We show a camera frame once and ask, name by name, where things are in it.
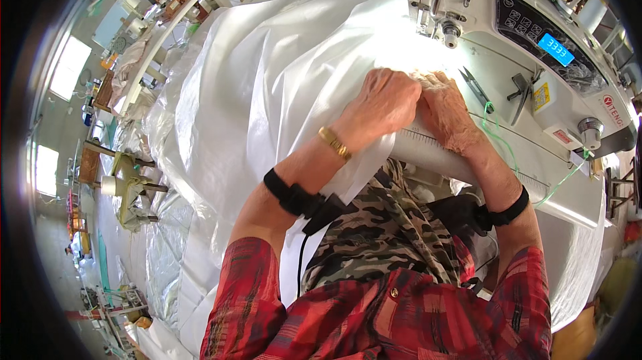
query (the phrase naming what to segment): yellow warning label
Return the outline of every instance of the yellow warning label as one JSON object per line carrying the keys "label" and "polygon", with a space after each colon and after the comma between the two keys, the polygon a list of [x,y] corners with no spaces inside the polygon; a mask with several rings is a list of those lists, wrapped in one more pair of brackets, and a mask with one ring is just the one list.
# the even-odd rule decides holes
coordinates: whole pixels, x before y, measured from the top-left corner
{"label": "yellow warning label", "polygon": [[545,104],[547,104],[547,102],[549,102],[550,100],[551,96],[548,93],[548,83],[544,83],[537,91],[533,93],[533,112],[545,106]]}

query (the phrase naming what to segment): camouflage apron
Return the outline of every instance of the camouflage apron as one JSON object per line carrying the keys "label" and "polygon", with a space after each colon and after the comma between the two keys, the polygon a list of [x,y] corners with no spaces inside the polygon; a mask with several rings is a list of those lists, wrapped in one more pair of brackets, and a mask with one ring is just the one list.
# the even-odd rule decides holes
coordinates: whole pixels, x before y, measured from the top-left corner
{"label": "camouflage apron", "polygon": [[330,224],[302,281],[302,293],[337,280],[365,282],[399,268],[460,285],[459,260],[444,224],[415,197],[403,177],[404,163],[388,158]]}

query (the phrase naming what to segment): gold watch band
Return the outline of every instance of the gold watch band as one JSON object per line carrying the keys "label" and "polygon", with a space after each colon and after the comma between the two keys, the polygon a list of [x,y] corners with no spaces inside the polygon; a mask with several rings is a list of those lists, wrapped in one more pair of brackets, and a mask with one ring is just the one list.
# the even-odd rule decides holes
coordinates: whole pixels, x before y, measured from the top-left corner
{"label": "gold watch band", "polygon": [[330,147],[336,150],[336,153],[340,155],[346,162],[352,158],[352,153],[348,151],[348,147],[344,146],[341,141],[337,138],[336,134],[328,128],[319,129],[319,137],[323,139],[326,143],[330,144]]}

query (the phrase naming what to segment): white tabletop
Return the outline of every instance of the white tabletop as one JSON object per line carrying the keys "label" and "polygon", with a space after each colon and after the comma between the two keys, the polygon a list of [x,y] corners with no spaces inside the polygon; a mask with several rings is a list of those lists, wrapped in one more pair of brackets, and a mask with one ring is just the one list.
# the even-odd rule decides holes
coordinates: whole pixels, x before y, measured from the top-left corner
{"label": "white tabletop", "polygon": [[138,61],[136,66],[133,67],[130,71],[130,75],[132,76],[128,80],[128,83],[123,90],[122,96],[127,96],[133,92],[133,88],[138,85],[152,59],[159,51],[159,49],[163,46],[165,39],[170,36],[174,27],[176,27],[176,25],[183,19],[183,16],[185,16],[185,14],[194,6],[194,4],[197,3],[197,1],[198,0],[187,0],[181,6],[181,9],[176,12],[174,17],[172,18],[172,21],[163,24],[163,27],[165,29],[149,40],[147,46],[145,47],[145,51],[140,58],[140,61]]}

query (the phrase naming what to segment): scissors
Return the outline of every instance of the scissors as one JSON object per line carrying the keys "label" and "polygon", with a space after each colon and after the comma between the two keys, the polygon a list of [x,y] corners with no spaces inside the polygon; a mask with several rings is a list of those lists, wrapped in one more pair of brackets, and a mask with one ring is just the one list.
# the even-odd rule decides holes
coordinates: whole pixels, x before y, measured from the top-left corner
{"label": "scissors", "polygon": [[463,80],[468,84],[468,87],[472,90],[473,94],[477,97],[479,100],[479,103],[481,104],[482,107],[486,108],[486,113],[487,114],[492,114],[495,112],[495,108],[493,108],[493,104],[490,104],[488,107],[486,107],[486,103],[490,102],[490,99],[488,99],[488,96],[484,93],[484,90],[479,86],[479,83],[477,83],[477,80],[470,74],[468,69],[464,66],[463,71],[459,70],[459,73],[461,73],[461,76],[463,77]]}

